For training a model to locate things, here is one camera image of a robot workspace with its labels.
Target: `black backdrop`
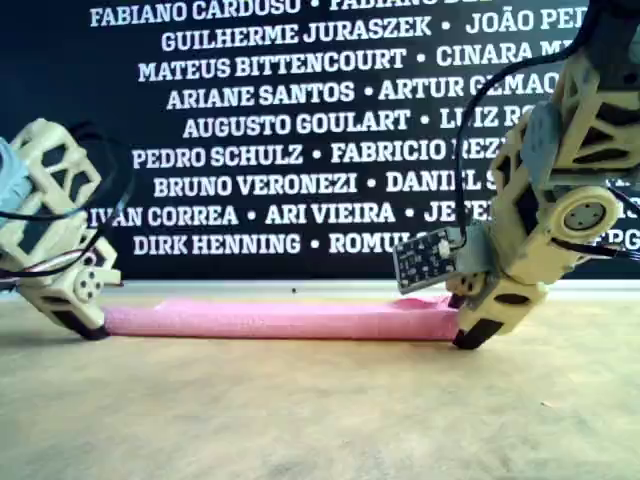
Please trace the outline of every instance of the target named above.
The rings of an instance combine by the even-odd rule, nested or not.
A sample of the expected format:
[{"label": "black backdrop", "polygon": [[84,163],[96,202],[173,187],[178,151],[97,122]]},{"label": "black backdrop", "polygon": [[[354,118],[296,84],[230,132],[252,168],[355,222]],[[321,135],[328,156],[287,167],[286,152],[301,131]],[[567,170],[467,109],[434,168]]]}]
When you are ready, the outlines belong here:
[{"label": "black backdrop", "polygon": [[[557,48],[558,42],[571,40],[586,2],[425,0],[420,5],[383,7],[381,5],[385,3],[412,5],[420,2],[320,0],[314,5],[311,0],[189,0],[176,2],[171,7],[176,14],[186,12],[183,20],[135,25],[113,25],[118,19],[118,12],[125,20],[127,15],[124,13],[135,18],[132,9],[115,9],[117,6],[130,6],[131,2],[36,3],[40,5],[34,2],[3,5],[0,135],[10,140],[26,123],[37,117],[66,125],[88,119],[131,145],[130,150],[117,152],[121,167],[115,190],[124,187],[127,165],[136,163],[136,160],[139,168],[134,172],[138,186],[126,218],[110,238],[119,251],[118,267],[125,277],[308,279],[392,278],[391,255],[385,251],[389,247],[389,238],[397,239],[400,232],[406,236],[450,224],[453,200],[450,157],[451,139],[455,132],[451,128],[453,112],[464,106],[472,88],[479,85],[481,76],[491,75],[512,60],[503,50],[525,58],[544,53],[545,48],[553,47],[554,42]],[[215,3],[242,4],[234,7],[236,12],[246,10],[247,6],[261,7],[265,4],[271,4],[274,12],[282,4],[299,8],[295,8],[295,13],[280,15],[193,18],[194,14],[203,12],[200,7],[204,4],[213,8],[215,5],[211,4]],[[356,8],[367,5],[375,8]],[[143,12],[142,5],[137,12]],[[420,20],[422,17],[431,19],[427,22]],[[471,33],[469,30],[473,30],[475,18],[483,18],[484,30],[491,31]],[[105,26],[92,26],[92,22]],[[356,38],[307,42],[305,38],[309,37],[305,35],[317,28],[312,28],[312,23],[324,24],[324,32],[342,32]],[[264,45],[256,35],[262,35],[264,42],[268,37],[265,29],[241,30],[242,27],[277,25],[290,25],[283,27],[279,37],[275,38],[286,39],[289,35],[292,43]],[[225,41],[224,36],[216,37],[224,29],[235,29],[227,31],[227,41],[235,39],[244,45],[165,51],[171,50],[171,40],[176,38],[173,33],[209,31],[209,41],[216,38]],[[370,37],[363,39],[367,32]],[[254,45],[248,44],[252,33]],[[479,56],[465,58],[469,57],[470,50]],[[374,66],[382,68],[367,68],[370,66],[366,63],[367,51],[377,52],[373,54],[378,62]],[[323,71],[313,70],[313,65],[308,65],[310,55],[304,54],[313,53],[321,54],[316,55],[316,59],[324,58],[326,68]],[[357,64],[359,67],[350,67],[358,55],[361,60]],[[342,58],[345,71],[332,68],[338,56]],[[193,61],[211,59],[216,59],[217,67],[212,78],[194,78],[202,73],[198,68],[186,71],[185,76],[189,78],[171,78],[171,74],[175,75],[171,68],[176,67],[171,67],[170,62],[195,63]],[[257,69],[254,75],[243,74],[242,66],[246,62],[255,62],[264,68],[267,61],[280,63],[274,65],[271,72]],[[487,212],[487,200],[492,194],[487,166],[496,140],[501,139],[509,127],[508,117],[513,119],[519,108],[545,98],[548,93],[539,87],[553,88],[556,76],[549,73],[557,74],[559,68],[559,65],[554,65],[523,72],[522,77],[512,79],[505,87],[510,91],[491,95],[485,100],[481,124],[468,133],[472,140],[465,163],[469,171],[467,197],[475,201],[476,215],[482,216]],[[446,95],[440,97],[443,91],[438,79],[445,78],[449,78],[444,81],[445,85],[461,88],[457,91],[449,88]],[[411,89],[415,97],[407,97],[409,90],[404,94],[398,90],[398,85],[402,85],[399,79],[413,81],[414,87],[422,85],[424,88],[422,91],[418,87]],[[302,84],[320,85],[290,87]],[[245,104],[236,107],[217,103],[211,107],[168,108],[170,104],[180,106],[185,90],[203,89],[206,100],[212,89],[217,89],[224,96],[223,87],[245,87],[244,90],[248,91]],[[292,100],[287,94],[295,88],[318,89],[321,101],[314,102],[310,95],[305,103],[296,103],[300,99]],[[332,101],[336,100],[331,98],[336,94],[336,88],[341,89],[341,93],[337,101]],[[395,120],[386,125],[380,124],[377,121],[379,111],[391,112],[388,114],[394,115]],[[334,128],[335,131],[324,133],[305,131],[311,116],[323,121],[328,116],[322,114],[331,112],[354,112],[354,124],[362,124],[367,119],[373,121],[366,124],[366,131],[362,128],[357,132],[344,131],[337,128],[340,125],[336,126],[337,130]],[[281,129],[286,129],[289,122],[290,132],[269,134],[262,130],[257,135],[241,135],[240,132],[233,135],[218,129],[206,138],[194,138],[190,128],[198,125],[197,119],[215,118],[219,126],[224,126],[230,117],[265,115],[279,116]],[[423,116],[428,117],[428,123],[423,124]],[[386,144],[409,148],[420,141],[423,144],[427,141],[427,146],[418,152],[419,158],[409,157],[412,159],[403,161],[357,162],[353,161],[353,155],[344,154],[344,147],[336,145],[352,143],[346,151],[360,152],[355,155],[357,160],[363,150],[371,146],[385,148]],[[259,145],[281,145],[281,153],[273,158],[284,164],[241,166],[216,163],[221,151],[233,152],[228,147]],[[148,162],[153,155],[150,149],[166,149],[165,152],[172,151],[178,155],[192,151],[195,152],[192,158],[202,160],[204,165],[150,168],[153,166]],[[290,155],[298,150],[299,156]],[[102,151],[96,146],[91,146],[89,151],[98,168],[107,175],[107,162]],[[345,158],[352,161],[345,163]],[[309,177],[309,174],[316,174],[316,178]],[[429,176],[426,183],[420,180],[421,175]],[[207,191],[206,195],[186,196],[183,192],[182,196],[162,196],[166,194],[163,188],[169,185],[188,187],[182,180],[188,177],[198,177],[208,185],[211,185],[208,183],[211,177],[216,177],[214,184],[221,191],[216,195]],[[286,188],[280,193],[269,192],[265,182],[276,182],[276,186],[280,182]],[[320,191],[293,194],[297,188],[308,187],[309,182],[319,184]],[[231,192],[224,191],[228,186],[232,187]],[[402,186],[408,190],[402,191],[399,188]],[[262,191],[258,188],[251,194],[248,187],[260,187]],[[115,200],[115,190],[101,207],[108,207],[109,202]],[[203,193],[202,188],[196,190],[198,194]],[[374,219],[384,220],[384,223],[365,223],[366,218],[358,223],[344,223],[353,212],[362,210],[353,206],[357,203],[374,205],[364,208],[369,211],[378,209]],[[342,220],[341,223],[329,223],[330,215],[315,217],[315,214],[334,208],[328,207],[331,204],[351,204],[335,207],[342,213],[334,219]],[[295,209],[296,216],[291,220],[297,223],[281,224],[285,218],[285,205],[294,206],[291,208]],[[211,220],[215,220],[213,214],[217,211],[225,213],[217,218],[225,219],[222,224]],[[171,221],[171,215],[177,212],[191,214],[191,217],[184,218],[187,225],[160,226],[158,218],[162,218],[159,215],[162,212],[167,215],[164,217],[167,221]],[[440,212],[435,219],[433,212]],[[99,218],[100,210],[93,209],[92,221]],[[197,218],[211,224],[188,225]],[[632,221],[621,219],[612,232],[612,238],[618,240],[623,237],[627,248],[637,249],[640,235],[630,223]],[[175,251],[170,254],[144,250],[143,247],[152,246],[149,238],[161,235],[185,238],[183,243],[171,244]],[[268,235],[272,240],[280,235],[277,238],[281,242],[267,242],[262,245],[262,251],[256,253],[256,245],[251,244],[252,240],[256,241],[256,235],[262,235],[261,241],[269,240]],[[194,236],[207,239],[209,254],[193,254],[198,242],[202,241],[202,238],[197,240]],[[289,249],[283,252],[280,250],[283,246]],[[592,262],[571,277],[634,278],[636,272],[633,265]]]}]

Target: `beige floor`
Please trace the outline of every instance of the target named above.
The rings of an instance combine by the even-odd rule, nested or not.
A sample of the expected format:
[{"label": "beige floor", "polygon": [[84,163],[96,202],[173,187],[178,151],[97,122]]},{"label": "beige floor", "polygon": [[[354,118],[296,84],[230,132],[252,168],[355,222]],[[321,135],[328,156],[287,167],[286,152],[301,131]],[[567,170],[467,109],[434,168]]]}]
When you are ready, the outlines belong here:
[{"label": "beige floor", "polygon": [[554,300],[476,352],[89,344],[1,302],[0,479],[638,479],[639,329],[640,301]]}]

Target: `black wall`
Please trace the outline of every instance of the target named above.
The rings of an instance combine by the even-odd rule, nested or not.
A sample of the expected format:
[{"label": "black wall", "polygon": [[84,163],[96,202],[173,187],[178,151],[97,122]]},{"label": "black wall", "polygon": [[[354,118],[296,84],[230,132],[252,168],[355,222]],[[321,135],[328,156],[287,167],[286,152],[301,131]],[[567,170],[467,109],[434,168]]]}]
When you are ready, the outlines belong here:
[{"label": "black wall", "polygon": [[[401,232],[413,235],[452,223],[453,177],[450,158],[453,151],[451,139],[455,129],[452,128],[451,121],[454,119],[455,109],[463,107],[470,98],[472,86],[479,86],[478,76],[489,76],[511,62],[512,58],[505,56],[504,50],[515,51],[518,58],[525,58],[544,53],[545,44],[549,46],[556,41],[570,41],[584,13],[581,7],[586,4],[584,1],[574,0],[425,0],[417,6],[356,9],[358,5],[376,2],[320,0],[319,6],[312,6],[311,0],[246,0],[235,3],[242,4],[245,8],[249,4],[261,6],[271,3],[274,11],[283,3],[292,6],[299,4],[300,8],[293,14],[254,14],[198,20],[192,16],[192,7],[216,2],[188,1],[183,4],[187,14],[184,20],[92,27],[92,21],[108,24],[110,20],[117,20],[117,11],[113,10],[116,17],[109,16],[110,12],[105,10],[106,5],[117,7],[128,2],[91,4],[69,1],[56,2],[55,6],[49,2],[39,3],[40,6],[34,6],[33,2],[11,2],[10,6],[3,6],[3,29],[0,31],[3,46],[0,54],[0,105],[3,113],[0,116],[0,134],[10,140],[26,123],[37,117],[66,125],[88,119],[131,145],[131,149],[117,152],[121,168],[116,189],[111,198],[107,199],[109,201],[105,200],[102,204],[103,207],[108,207],[109,202],[113,202],[117,197],[116,190],[123,188],[127,180],[127,165],[135,164],[138,187],[129,204],[131,210],[111,237],[120,254],[118,267],[129,279],[391,278],[391,256],[385,251],[390,244],[385,244],[384,239],[378,235],[380,232],[386,232],[387,240],[393,240]],[[332,10],[332,5],[341,5],[345,9]],[[92,16],[90,9],[93,7],[102,10],[96,10],[97,13]],[[175,8],[176,13],[182,12],[180,4]],[[139,7],[138,12],[142,13],[142,7]],[[202,13],[202,9],[199,8],[195,13]],[[420,28],[416,28],[419,22],[397,20],[423,16],[431,18],[426,23],[425,29],[428,32],[423,30],[421,36],[413,35],[416,31],[420,33]],[[470,33],[468,28],[472,28],[467,26],[474,24],[475,16],[485,18],[486,26],[492,28],[495,25],[498,31]],[[310,23],[334,22],[331,31],[347,28],[354,34],[362,33],[364,30],[359,29],[373,19],[379,19],[372,23],[377,22],[378,27],[382,25],[393,36],[380,38],[378,35],[376,38],[375,35],[381,31],[372,30],[374,38],[369,39],[331,42],[304,40],[305,35],[311,32]],[[443,26],[443,22],[448,23],[448,29]],[[216,31],[223,29],[277,25],[290,25],[286,29],[290,34],[289,40],[293,43],[163,50],[162,39],[166,33],[209,31],[209,39],[214,40]],[[237,42],[248,41],[249,30],[244,32],[244,37],[239,36]],[[165,50],[171,46],[170,43],[165,42]],[[464,57],[465,51],[469,50],[468,46],[475,46],[472,48],[479,51],[480,57],[461,58],[463,64],[452,65],[451,52],[461,51]],[[354,52],[367,50],[379,52],[377,55],[380,56],[375,58],[380,62],[378,66],[383,68],[356,68],[350,71],[333,69],[305,73],[305,56],[299,55],[324,52],[332,58],[332,55],[338,53],[349,60],[356,55]],[[420,55],[424,56],[422,62],[419,61]],[[239,66],[247,60],[242,60],[242,57],[253,58],[250,60],[253,62],[264,62],[265,60],[257,60],[263,56],[277,58],[288,69],[297,71],[285,73],[286,69],[278,71],[278,65],[274,65],[271,72],[256,70],[255,75],[243,75]],[[387,66],[391,68],[384,68],[385,58]],[[216,59],[217,69],[213,78],[169,79],[166,75],[168,70],[163,71],[161,67],[163,62],[205,59]],[[156,70],[152,74],[153,67],[149,64],[154,62]],[[469,173],[467,198],[474,201],[476,215],[482,217],[488,211],[492,189],[487,177],[487,166],[495,153],[497,142],[511,125],[510,122],[517,118],[518,114],[514,112],[547,97],[549,91],[545,92],[544,88],[538,87],[546,86],[547,90],[553,88],[556,76],[548,74],[557,73],[560,67],[554,65],[521,72],[524,87],[521,91],[495,94],[485,100],[483,106],[486,108],[481,111],[480,124],[469,130],[468,136],[472,140],[467,150],[469,158],[465,161]],[[187,77],[193,77],[195,70],[186,72]],[[445,96],[441,97],[438,79],[443,78],[448,78],[444,85],[449,88],[445,89]],[[398,94],[397,79],[423,82],[423,85],[425,81],[431,81],[434,82],[431,84],[434,89],[425,87],[420,92],[420,89],[414,88],[411,92],[415,97],[406,97]],[[318,84],[303,88],[317,88],[320,101],[315,102],[313,95],[310,95],[306,103],[287,103],[288,86],[300,84]],[[389,95],[392,91],[385,90],[385,86],[395,86],[395,97]],[[184,90],[205,89],[208,96],[211,89],[218,89],[224,96],[223,88],[230,87],[247,87],[245,105],[168,109],[171,99],[174,100],[174,105],[179,105],[175,103],[175,99]],[[517,82],[511,83],[510,87],[517,87]],[[278,88],[283,89],[284,94],[284,97],[278,97],[279,101],[273,96]],[[367,89],[371,89],[370,95],[367,95]],[[331,96],[336,95],[336,91],[338,98],[332,99]],[[347,112],[353,115],[353,123],[357,125],[363,122],[366,115],[378,118],[380,111],[395,112],[393,115],[396,120],[386,127],[383,125],[367,131],[314,133],[304,130],[307,127],[304,120],[309,116]],[[194,138],[193,131],[189,128],[193,124],[197,125],[197,119],[215,118],[218,122],[225,122],[224,119],[230,117],[264,115],[280,116],[280,126],[286,128],[287,122],[290,122],[291,131],[273,134],[263,130],[259,134],[231,135],[219,130],[206,138]],[[424,115],[429,118],[428,124],[421,122]],[[422,158],[385,162],[344,163],[340,161],[344,155],[340,154],[341,150],[337,145],[353,143],[351,149],[362,151],[367,145],[376,145],[375,142],[386,142],[387,145],[395,142],[403,147],[411,145],[407,142],[420,141],[428,142],[426,154]],[[285,164],[210,164],[212,149],[215,163],[220,151],[230,146],[260,145],[281,146],[275,148],[281,148],[284,153],[273,158],[284,161]],[[181,149],[177,152],[200,149],[197,151],[202,156],[193,158],[202,160],[204,165],[190,168],[150,168],[149,163],[144,161],[149,159],[150,149],[166,149],[174,153],[176,149]],[[314,151],[320,153],[319,158],[314,157]],[[296,152],[296,156],[291,157],[288,152]],[[90,153],[98,168],[107,175],[107,162],[99,146],[91,146]],[[411,176],[418,178],[422,175],[421,171],[431,175],[431,184],[427,184],[426,191],[419,191],[422,185],[415,183],[407,191],[398,191],[398,180],[402,180],[405,187],[411,187]],[[300,183],[298,180],[305,183],[300,177],[305,174],[335,174],[333,178],[338,179],[335,183],[338,190],[332,190],[334,187],[327,183],[330,177],[326,176],[323,177],[323,185],[321,182],[324,191],[317,194],[257,192],[252,195],[242,189],[243,185],[255,187],[262,185],[261,182],[270,181],[270,177],[265,177],[266,175],[277,176],[271,178],[275,178],[276,182],[290,182],[295,187],[296,183]],[[222,191],[214,196],[160,196],[163,193],[162,187],[168,185],[169,178],[209,179],[212,176],[222,178],[218,186],[231,185],[230,194]],[[389,183],[389,176],[393,177],[393,183]],[[375,186],[371,186],[370,180],[375,180]],[[368,209],[380,209],[377,219],[384,220],[385,223],[365,223],[366,218],[360,223],[328,223],[329,215],[323,222],[314,217],[314,208],[317,209],[315,213],[320,213],[331,204],[357,203],[369,204],[366,207]],[[221,212],[232,207],[232,210],[226,211],[226,215],[221,214],[218,218],[225,219],[223,224],[163,227],[150,223],[156,220],[156,214],[163,208],[167,212],[167,208],[174,207],[173,213],[180,207],[182,210],[196,212],[192,216],[193,221],[198,217],[198,210],[185,207],[200,206],[200,212],[204,212],[212,205],[219,206]],[[304,207],[292,208],[298,213],[299,208],[306,209],[304,218],[298,215],[295,217],[297,222],[304,220],[306,223],[278,224],[278,216],[282,216],[285,205],[303,205]],[[413,216],[407,216],[407,209],[413,210]],[[255,213],[253,220],[248,218],[250,211]],[[439,212],[437,219],[425,220],[425,213],[431,217],[433,212]],[[100,211],[92,210],[92,219],[99,218]],[[344,217],[344,212],[342,217],[337,217],[338,220],[340,218],[343,221],[348,219]],[[614,235],[618,236],[614,239],[624,236],[627,248],[637,249],[640,245],[640,232],[635,229],[632,221],[634,220],[622,219],[616,226]],[[224,253],[229,236],[236,235],[234,238],[239,240],[241,237],[237,235],[252,234],[272,237],[280,234],[281,239],[289,235],[284,244],[288,243],[293,250],[289,253],[273,253],[276,249],[269,253],[267,248],[266,251],[255,254],[251,253],[251,247],[247,247],[249,251],[237,254],[233,253],[232,247],[228,247],[231,251]],[[209,243],[209,247],[215,251],[210,254],[192,254],[196,245],[194,235],[211,235],[208,238],[213,243]],[[143,243],[147,243],[143,239],[158,236],[185,236],[182,244],[184,250],[178,248],[179,243],[172,243],[175,251],[164,254],[145,253],[141,250],[141,247],[145,247]],[[317,241],[316,248],[312,245],[314,240]],[[356,252],[359,246],[366,247],[367,244],[374,247],[373,252]],[[341,250],[346,246],[349,246],[348,251]],[[381,247],[381,250],[375,251],[377,247]],[[593,262],[582,267],[572,277],[631,278],[637,277],[637,273],[633,265]]]}]

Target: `wire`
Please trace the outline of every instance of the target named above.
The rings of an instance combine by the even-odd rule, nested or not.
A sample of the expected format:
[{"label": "wire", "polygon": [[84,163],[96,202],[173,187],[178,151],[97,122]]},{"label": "wire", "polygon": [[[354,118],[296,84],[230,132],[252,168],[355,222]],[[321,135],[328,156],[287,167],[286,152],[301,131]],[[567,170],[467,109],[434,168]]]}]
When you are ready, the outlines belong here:
[{"label": "wire", "polygon": [[569,46],[557,53],[543,55],[535,58],[528,58],[526,60],[522,60],[520,62],[516,62],[506,66],[498,73],[493,75],[489,80],[487,80],[482,88],[471,98],[469,103],[467,103],[464,112],[462,113],[462,120],[456,132],[456,143],[454,150],[456,221],[458,223],[458,227],[460,228],[460,233],[462,236],[462,244],[457,246],[457,249],[464,247],[467,243],[467,211],[465,206],[464,184],[462,178],[462,145],[464,141],[463,136],[465,128],[471,121],[476,107],[480,104],[480,102],[493,87],[498,85],[509,75],[513,75],[514,73],[525,68],[531,68],[539,65],[567,60],[571,55],[577,53],[588,42],[589,38],[591,38],[591,34],[595,29],[596,21],[602,8],[603,7],[601,5],[594,6],[593,3],[589,6],[580,30]]},{"label": "wire", "polygon": [[[78,132],[88,127],[97,128],[95,124],[93,124],[93,122],[83,122],[73,127],[72,129],[70,129],[70,131],[73,131],[74,133],[77,134]],[[112,171],[112,174],[109,176],[108,180],[106,181],[106,183],[110,185],[113,182],[113,179],[116,177],[117,171],[118,171],[118,163],[115,161],[113,157],[113,153],[111,151],[111,144],[114,143],[118,146],[121,146],[122,144],[120,144],[120,142],[116,142],[115,140],[109,137],[101,135],[100,132],[98,133],[87,132],[76,139],[76,141],[82,141],[82,140],[98,140],[103,142],[109,162],[113,165],[113,168],[114,168],[114,171]],[[85,247],[80,251],[80,254],[75,258],[75,260],[72,260],[69,263],[62,265],[61,267],[56,267],[56,268],[48,268],[48,266],[45,265],[43,268],[47,268],[47,270],[42,270],[40,268],[37,268],[38,266],[42,267],[41,263],[36,265],[31,265],[18,272],[0,268],[0,280],[6,279],[6,278],[20,279],[20,278],[49,277],[53,275],[58,275],[68,270],[69,268],[71,268],[73,265],[75,265],[81,258],[86,256],[87,254],[90,254],[91,250],[98,243],[98,241],[111,229],[111,227],[113,226],[113,222],[116,220],[118,215],[122,212],[124,207],[127,205],[129,200],[131,199],[131,196],[133,195],[133,192],[135,190],[135,185],[136,185],[135,172],[133,171],[133,166],[131,166],[131,164],[129,165],[130,165],[129,172],[128,172],[129,183],[127,184],[126,188],[121,194],[118,202],[116,203],[116,206],[114,207],[109,217],[107,217],[107,219],[104,222],[100,223],[97,226],[95,233],[92,235],[91,239],[89,240],[89,242],[87,242]],[[84,210],[88,203],[89,202],[87,202],[85,206],[83,206],[80,209],[80,211]],[[66,216],[63,216],[62,218],[68,218],[71,215],[75,214],[71,212],[72,211],[68,212],[68,214],[66,214]]]}]

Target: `pink pool noodle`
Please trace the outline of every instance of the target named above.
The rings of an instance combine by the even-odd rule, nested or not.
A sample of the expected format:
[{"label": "pink pool noodle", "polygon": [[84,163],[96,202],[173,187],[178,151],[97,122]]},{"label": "pink pool noodle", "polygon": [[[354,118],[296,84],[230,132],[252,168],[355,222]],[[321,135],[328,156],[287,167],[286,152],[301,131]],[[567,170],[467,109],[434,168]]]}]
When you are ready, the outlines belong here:
[{"label": "pink pool noodle", "polygon": [[216,303],[174,299],[155,308],[111,308],[113,335],[263,339],[450,341],[448,297],[378,304]]}]

